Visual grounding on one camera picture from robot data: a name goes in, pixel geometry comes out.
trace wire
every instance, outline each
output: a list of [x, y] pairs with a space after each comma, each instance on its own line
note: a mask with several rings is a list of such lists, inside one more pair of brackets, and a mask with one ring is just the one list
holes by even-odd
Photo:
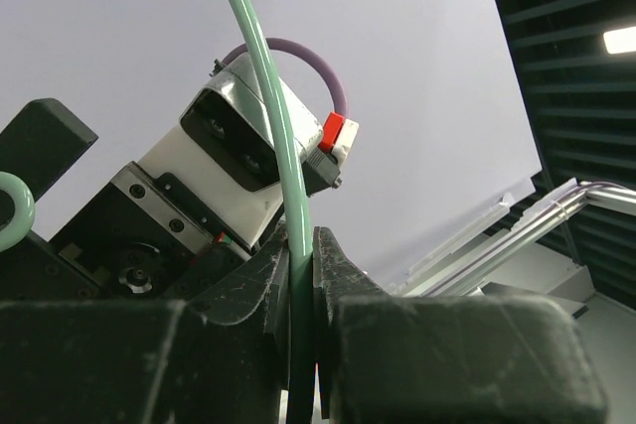
[[544, 208], [536, 212], [532, 218], [529, 218], [528, 220], [526, 220], [526, 223], [523, 223], [522, 226], [525, 226], [527, 222], [531, 220], [536, 220], [539, 217], [547, 215], [548, 213], [552, 212], [554, 209], [562, 209], [565, 215], [567, 215], [567, 211], [564, 210], [562, 207], [562, 204], [561, 204], [562, 202], [572, 198], [573, 196], [576, 196], [577, 194], [580, 194], [580, 193], [587, 194], [587, 192], [589, 191], [596, 191], [603, 188], [615, 188], [615, 189], [619, 189], [623, 191], [630, 191], [630, 189], [626, 188], [625, 186], [621, 186], [620, 184], [611, 183], [608, 181], [581, 182], [577, 184], [575, 187], [573, 187], [572, 189], [570, 189], [569, 191], [565, 191], [560, 196], [557, 196], [556, 198], [552, 199], [548, 204], [546, 204]]
[[29, 186], [13, 174], [0, 172], [0, 190], [9, 195], [15, 209], [9, 223], [0, 231], [0, 252], [3, 252], [31, 230], [36, 218], [36, 202]]
[[[320, 77], [325, 81], [327, 88], [329, 88], [329, 94], [331, 94], [331, 100], [334, 103], [334, 111], [343, 115], [345, 118], [349, 117], [349, 102], [345, 95], [345, 88], [342, 83], [340, 83], [336, 73], [322, 57], [312, 50], [309, 50], [304, 45], [297, 44], [291, 40], [269, 37], [267, 38], [267, 45], [271, 50], [278, 50], [280, 52], [293, 55], [315, 69], [316, 72], [320, 74]], [[245, 52], [247, 52], [247, 45], [239, 45], [226, 55], [223, 59], [223, 64], [229, 65], [239, 55], [244, 54]]]
[[289, 233], [291, 360], [287, 422], [311, 421], [315, 352], [312, 289], [312, 229], [295, 139], [276, 65], [249, 0], [229, 0], [247, 43], [274, 140]]

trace black acoustic panel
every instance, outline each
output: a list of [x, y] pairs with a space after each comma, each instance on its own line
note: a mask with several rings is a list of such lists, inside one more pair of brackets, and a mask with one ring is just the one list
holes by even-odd
[[182, 372], [204, 327], [183, 302], [5, 302], [0, 327], [3, 423], [176, 422], [205, 385]]
[[[56, 99], [29, 102], [0, 133], [0, 171], [14, 174], [39, 199], [97, 140], [97, 135]], [[13, 215], [0, 195], [0, 223]]]
[[[542, 160], [541, 196], [571, 177], [636, 188], [636, 54], [609, 55], [603, 42], [605, 32], [636, 25], [634, 5], [497, 0]], [[511, 214], [490, 231], [514, 221]], [[599, 291], [633, 307], [636, 217], [585, 209], [560, 229], [540, 243], [587, 265]]]
[[573, 319], [537, 298], [341, 299], [339, 424], [601, 424]]

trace ceiling light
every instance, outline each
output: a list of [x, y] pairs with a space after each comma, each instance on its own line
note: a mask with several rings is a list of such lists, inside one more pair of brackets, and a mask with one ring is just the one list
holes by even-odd
[[603, 34], [608, 54], [625, 54], [636, 52], [636, 27], [610, 30]]

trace metal rail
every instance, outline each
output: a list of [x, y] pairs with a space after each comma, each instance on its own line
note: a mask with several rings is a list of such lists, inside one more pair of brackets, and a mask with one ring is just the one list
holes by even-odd
[[515, 252], [539, 240], [587, 205], [636, 215], [636, 192], [609, 183], [581, 183], [419, 296], [463, 295], [473, 290], [486, 274], [502, 265]]

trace green ring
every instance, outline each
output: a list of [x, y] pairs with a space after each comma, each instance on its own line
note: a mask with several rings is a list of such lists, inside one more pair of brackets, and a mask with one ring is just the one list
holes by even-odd
[[0, 172], [0, 191], [9, 195], [15, 208], [11, 221], [0, 230], [1, 252], [13, 247], [31, 231], [36, 219], [36, 202], [29, 186], [13, 174]]

